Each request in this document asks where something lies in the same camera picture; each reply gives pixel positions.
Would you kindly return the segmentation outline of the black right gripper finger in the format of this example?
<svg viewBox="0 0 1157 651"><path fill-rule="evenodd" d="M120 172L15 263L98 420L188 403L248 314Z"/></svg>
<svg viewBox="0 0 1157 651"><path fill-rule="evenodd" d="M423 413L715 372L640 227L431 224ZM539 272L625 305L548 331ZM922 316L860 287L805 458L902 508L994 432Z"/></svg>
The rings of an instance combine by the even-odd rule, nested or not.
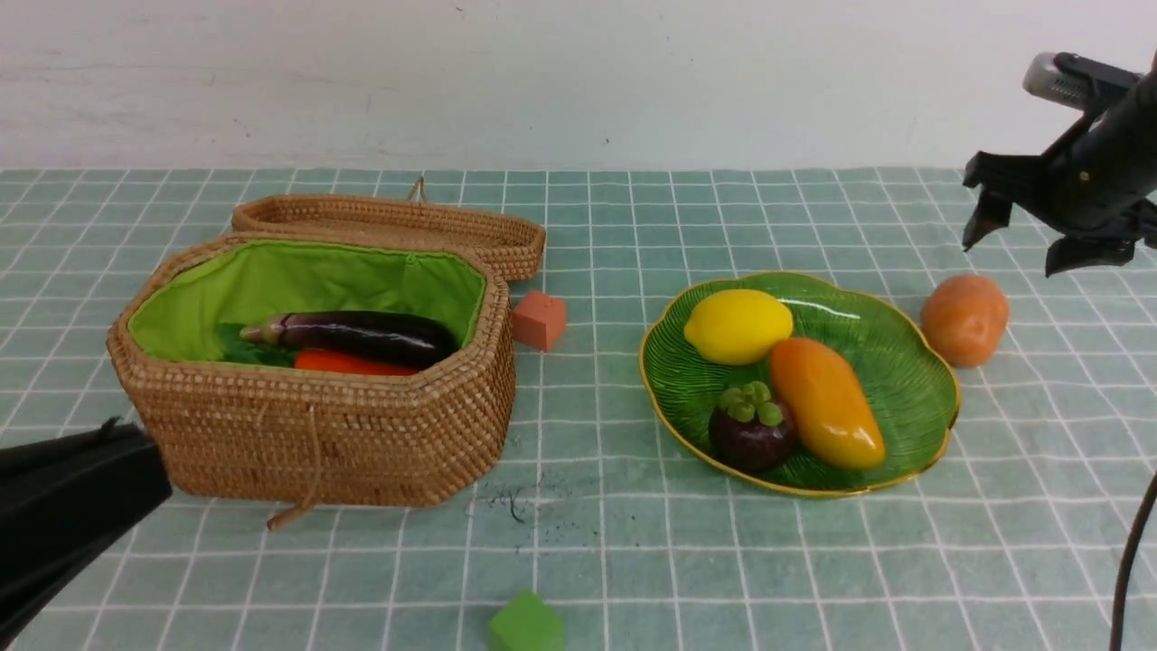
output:
<svg viewBox="0 0 1157 651"><path fill-rule="evenodd" d="M1047 250L1045 278L1053 278L1071 271L1081 271L1106 265L1123 267L1133 262L1137 238L1076 238L1063 236L1054 241Z"/></svg>
<svg viewBox="0 0 1157 651"><path fill-rule="evenodd" d="M978 185L979 197L974 210L961 235L963 252L972 250L978 243L1010 225L1015 206L1015 188L1003 185Z"/></svg>

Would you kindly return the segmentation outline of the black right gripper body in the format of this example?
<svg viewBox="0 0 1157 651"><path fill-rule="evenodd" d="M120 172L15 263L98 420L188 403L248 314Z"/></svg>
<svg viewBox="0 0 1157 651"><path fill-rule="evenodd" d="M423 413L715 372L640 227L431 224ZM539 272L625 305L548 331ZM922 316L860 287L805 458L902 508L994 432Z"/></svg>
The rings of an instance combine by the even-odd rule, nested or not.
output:
<svg viewBox="0 0 1157 651"><path fill-rule="evenodd" d="M1100 114L1079 111L1045 151L978 151L963 185L1015 188L1015 206L1066 236L1152 238L1154 103L1149 71Z"/></svg>

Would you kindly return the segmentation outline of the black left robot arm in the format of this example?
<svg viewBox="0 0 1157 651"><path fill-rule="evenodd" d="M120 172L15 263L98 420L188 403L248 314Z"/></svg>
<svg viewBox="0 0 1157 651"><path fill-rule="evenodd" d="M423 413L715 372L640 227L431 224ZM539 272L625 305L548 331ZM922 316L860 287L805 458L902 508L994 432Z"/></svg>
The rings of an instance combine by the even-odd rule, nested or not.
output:
<svg viewBox="0 0 1157 651"><path fill-rule="evenodd" d="M119 417L1 450L1 646L174 494L148 432Z"/></svg>

